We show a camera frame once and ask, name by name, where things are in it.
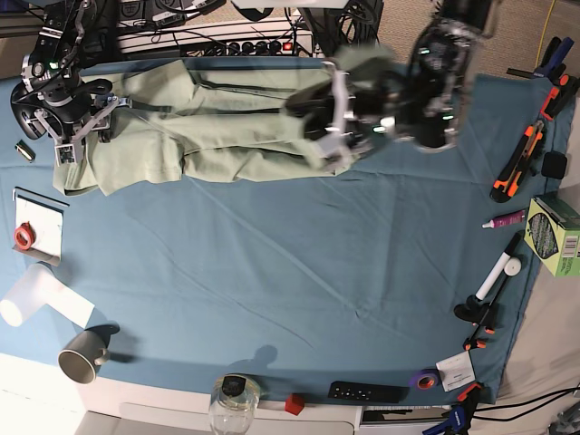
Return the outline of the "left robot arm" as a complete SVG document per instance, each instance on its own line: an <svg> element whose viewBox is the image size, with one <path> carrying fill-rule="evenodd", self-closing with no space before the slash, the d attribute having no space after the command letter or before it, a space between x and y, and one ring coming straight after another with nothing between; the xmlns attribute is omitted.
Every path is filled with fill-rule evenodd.
<svg viewBox="0 0 580 435"><path fill-rule="evenodd" d="M473 63L497 24L496 1L442 1L417 38L405 71L386 47L345 47L324 61L327 79L285 103L304 137L339 163L372 149L372 135L412 140L427 151L455 146L467 117Z"/></svg>

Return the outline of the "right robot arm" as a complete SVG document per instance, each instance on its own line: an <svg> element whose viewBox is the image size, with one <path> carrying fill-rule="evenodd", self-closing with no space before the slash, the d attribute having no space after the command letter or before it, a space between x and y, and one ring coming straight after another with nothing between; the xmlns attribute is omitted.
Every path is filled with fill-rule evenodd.
<svg viewBox="0 0 580 435"><path fill-rule="evenodd" d="M22 63L22 81L11 94L11 108L31 140L48 134L57 164L83 159L86 137L111 138L111 118L129 97L113 91L112 82L86 82L82 70L121 58L117 1L61 1L46 6L34 50Z"/></svg>

